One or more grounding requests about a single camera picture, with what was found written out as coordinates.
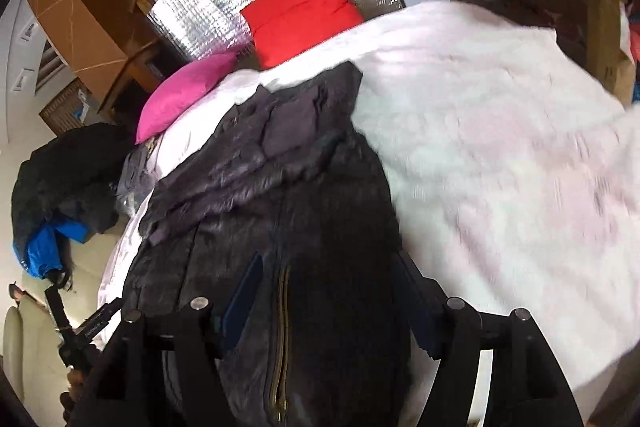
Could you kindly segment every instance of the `blue fabric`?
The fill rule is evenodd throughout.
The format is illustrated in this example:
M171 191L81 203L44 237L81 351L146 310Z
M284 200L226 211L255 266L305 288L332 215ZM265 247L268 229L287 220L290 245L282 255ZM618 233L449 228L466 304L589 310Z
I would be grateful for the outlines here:
M262 282L263 273L262 256L257 253L244 272L220 321L220 332L222 333L220 347L224 353L234 349L240 341L242 330L244 330L249 312L255 302L258 286Z
M60 252L56 244L56 232L48 223L45 223L27 244L26 253L22 267L32 277L44 279L49 270L62 269Z
M53 222L53 227L58 230L62 235L73 239L77 243L84 243L86 236L89 234L89 229L82 223L72 221L71 219L57 219Z
M84 243L89 229L81 223L66 217L45 223L28 242L27 255L24 261L20 260L20 255L18 255L14 245L14 252L18 261L32 277L44 279L50 270L62 269L62 261L60 261L60 252L56 242L56 231L78 241L78 243Z

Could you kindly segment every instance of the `gold zipper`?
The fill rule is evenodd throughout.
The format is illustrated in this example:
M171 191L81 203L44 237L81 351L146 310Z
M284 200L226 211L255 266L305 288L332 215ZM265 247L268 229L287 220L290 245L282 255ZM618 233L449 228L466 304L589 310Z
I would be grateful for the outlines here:
M270 406L273 419L284 422L287 414L287 366L289 365L289 267L278 281L278 352L273 368Z

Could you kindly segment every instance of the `pink pillow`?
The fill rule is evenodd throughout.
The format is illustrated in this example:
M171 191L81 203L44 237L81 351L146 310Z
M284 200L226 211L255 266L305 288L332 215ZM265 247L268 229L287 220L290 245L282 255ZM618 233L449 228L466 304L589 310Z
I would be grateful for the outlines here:
M235 65L236 54L227 52L190 62L172 74L151 93L142 108L136 144L165 131L231 73Z

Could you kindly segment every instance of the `red cushion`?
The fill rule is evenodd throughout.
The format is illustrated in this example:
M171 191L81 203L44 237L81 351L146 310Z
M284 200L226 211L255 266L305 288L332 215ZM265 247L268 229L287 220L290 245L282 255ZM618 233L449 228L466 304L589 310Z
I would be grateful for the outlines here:
M636 62L640 61L640 24L631 24L631 54Z
M263 68L273 68L363 22L350 0L255 0L241 13Z

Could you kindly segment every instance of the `beige armchair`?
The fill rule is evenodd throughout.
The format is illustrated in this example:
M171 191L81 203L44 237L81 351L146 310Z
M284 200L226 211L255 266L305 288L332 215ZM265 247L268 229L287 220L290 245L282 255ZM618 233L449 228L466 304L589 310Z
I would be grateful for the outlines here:
M94 235L84 245L71 242L73 286L60 295L73 327L95 312L104 266L125 225L126 220L121 219L115 227L105 234ZM34 421L40 427L63 427L60 394L67 390L68 368L58 356L60 338L44 305L44 290L49 284L23 275L20 287L30 295L7 311L3 365L7 380Z

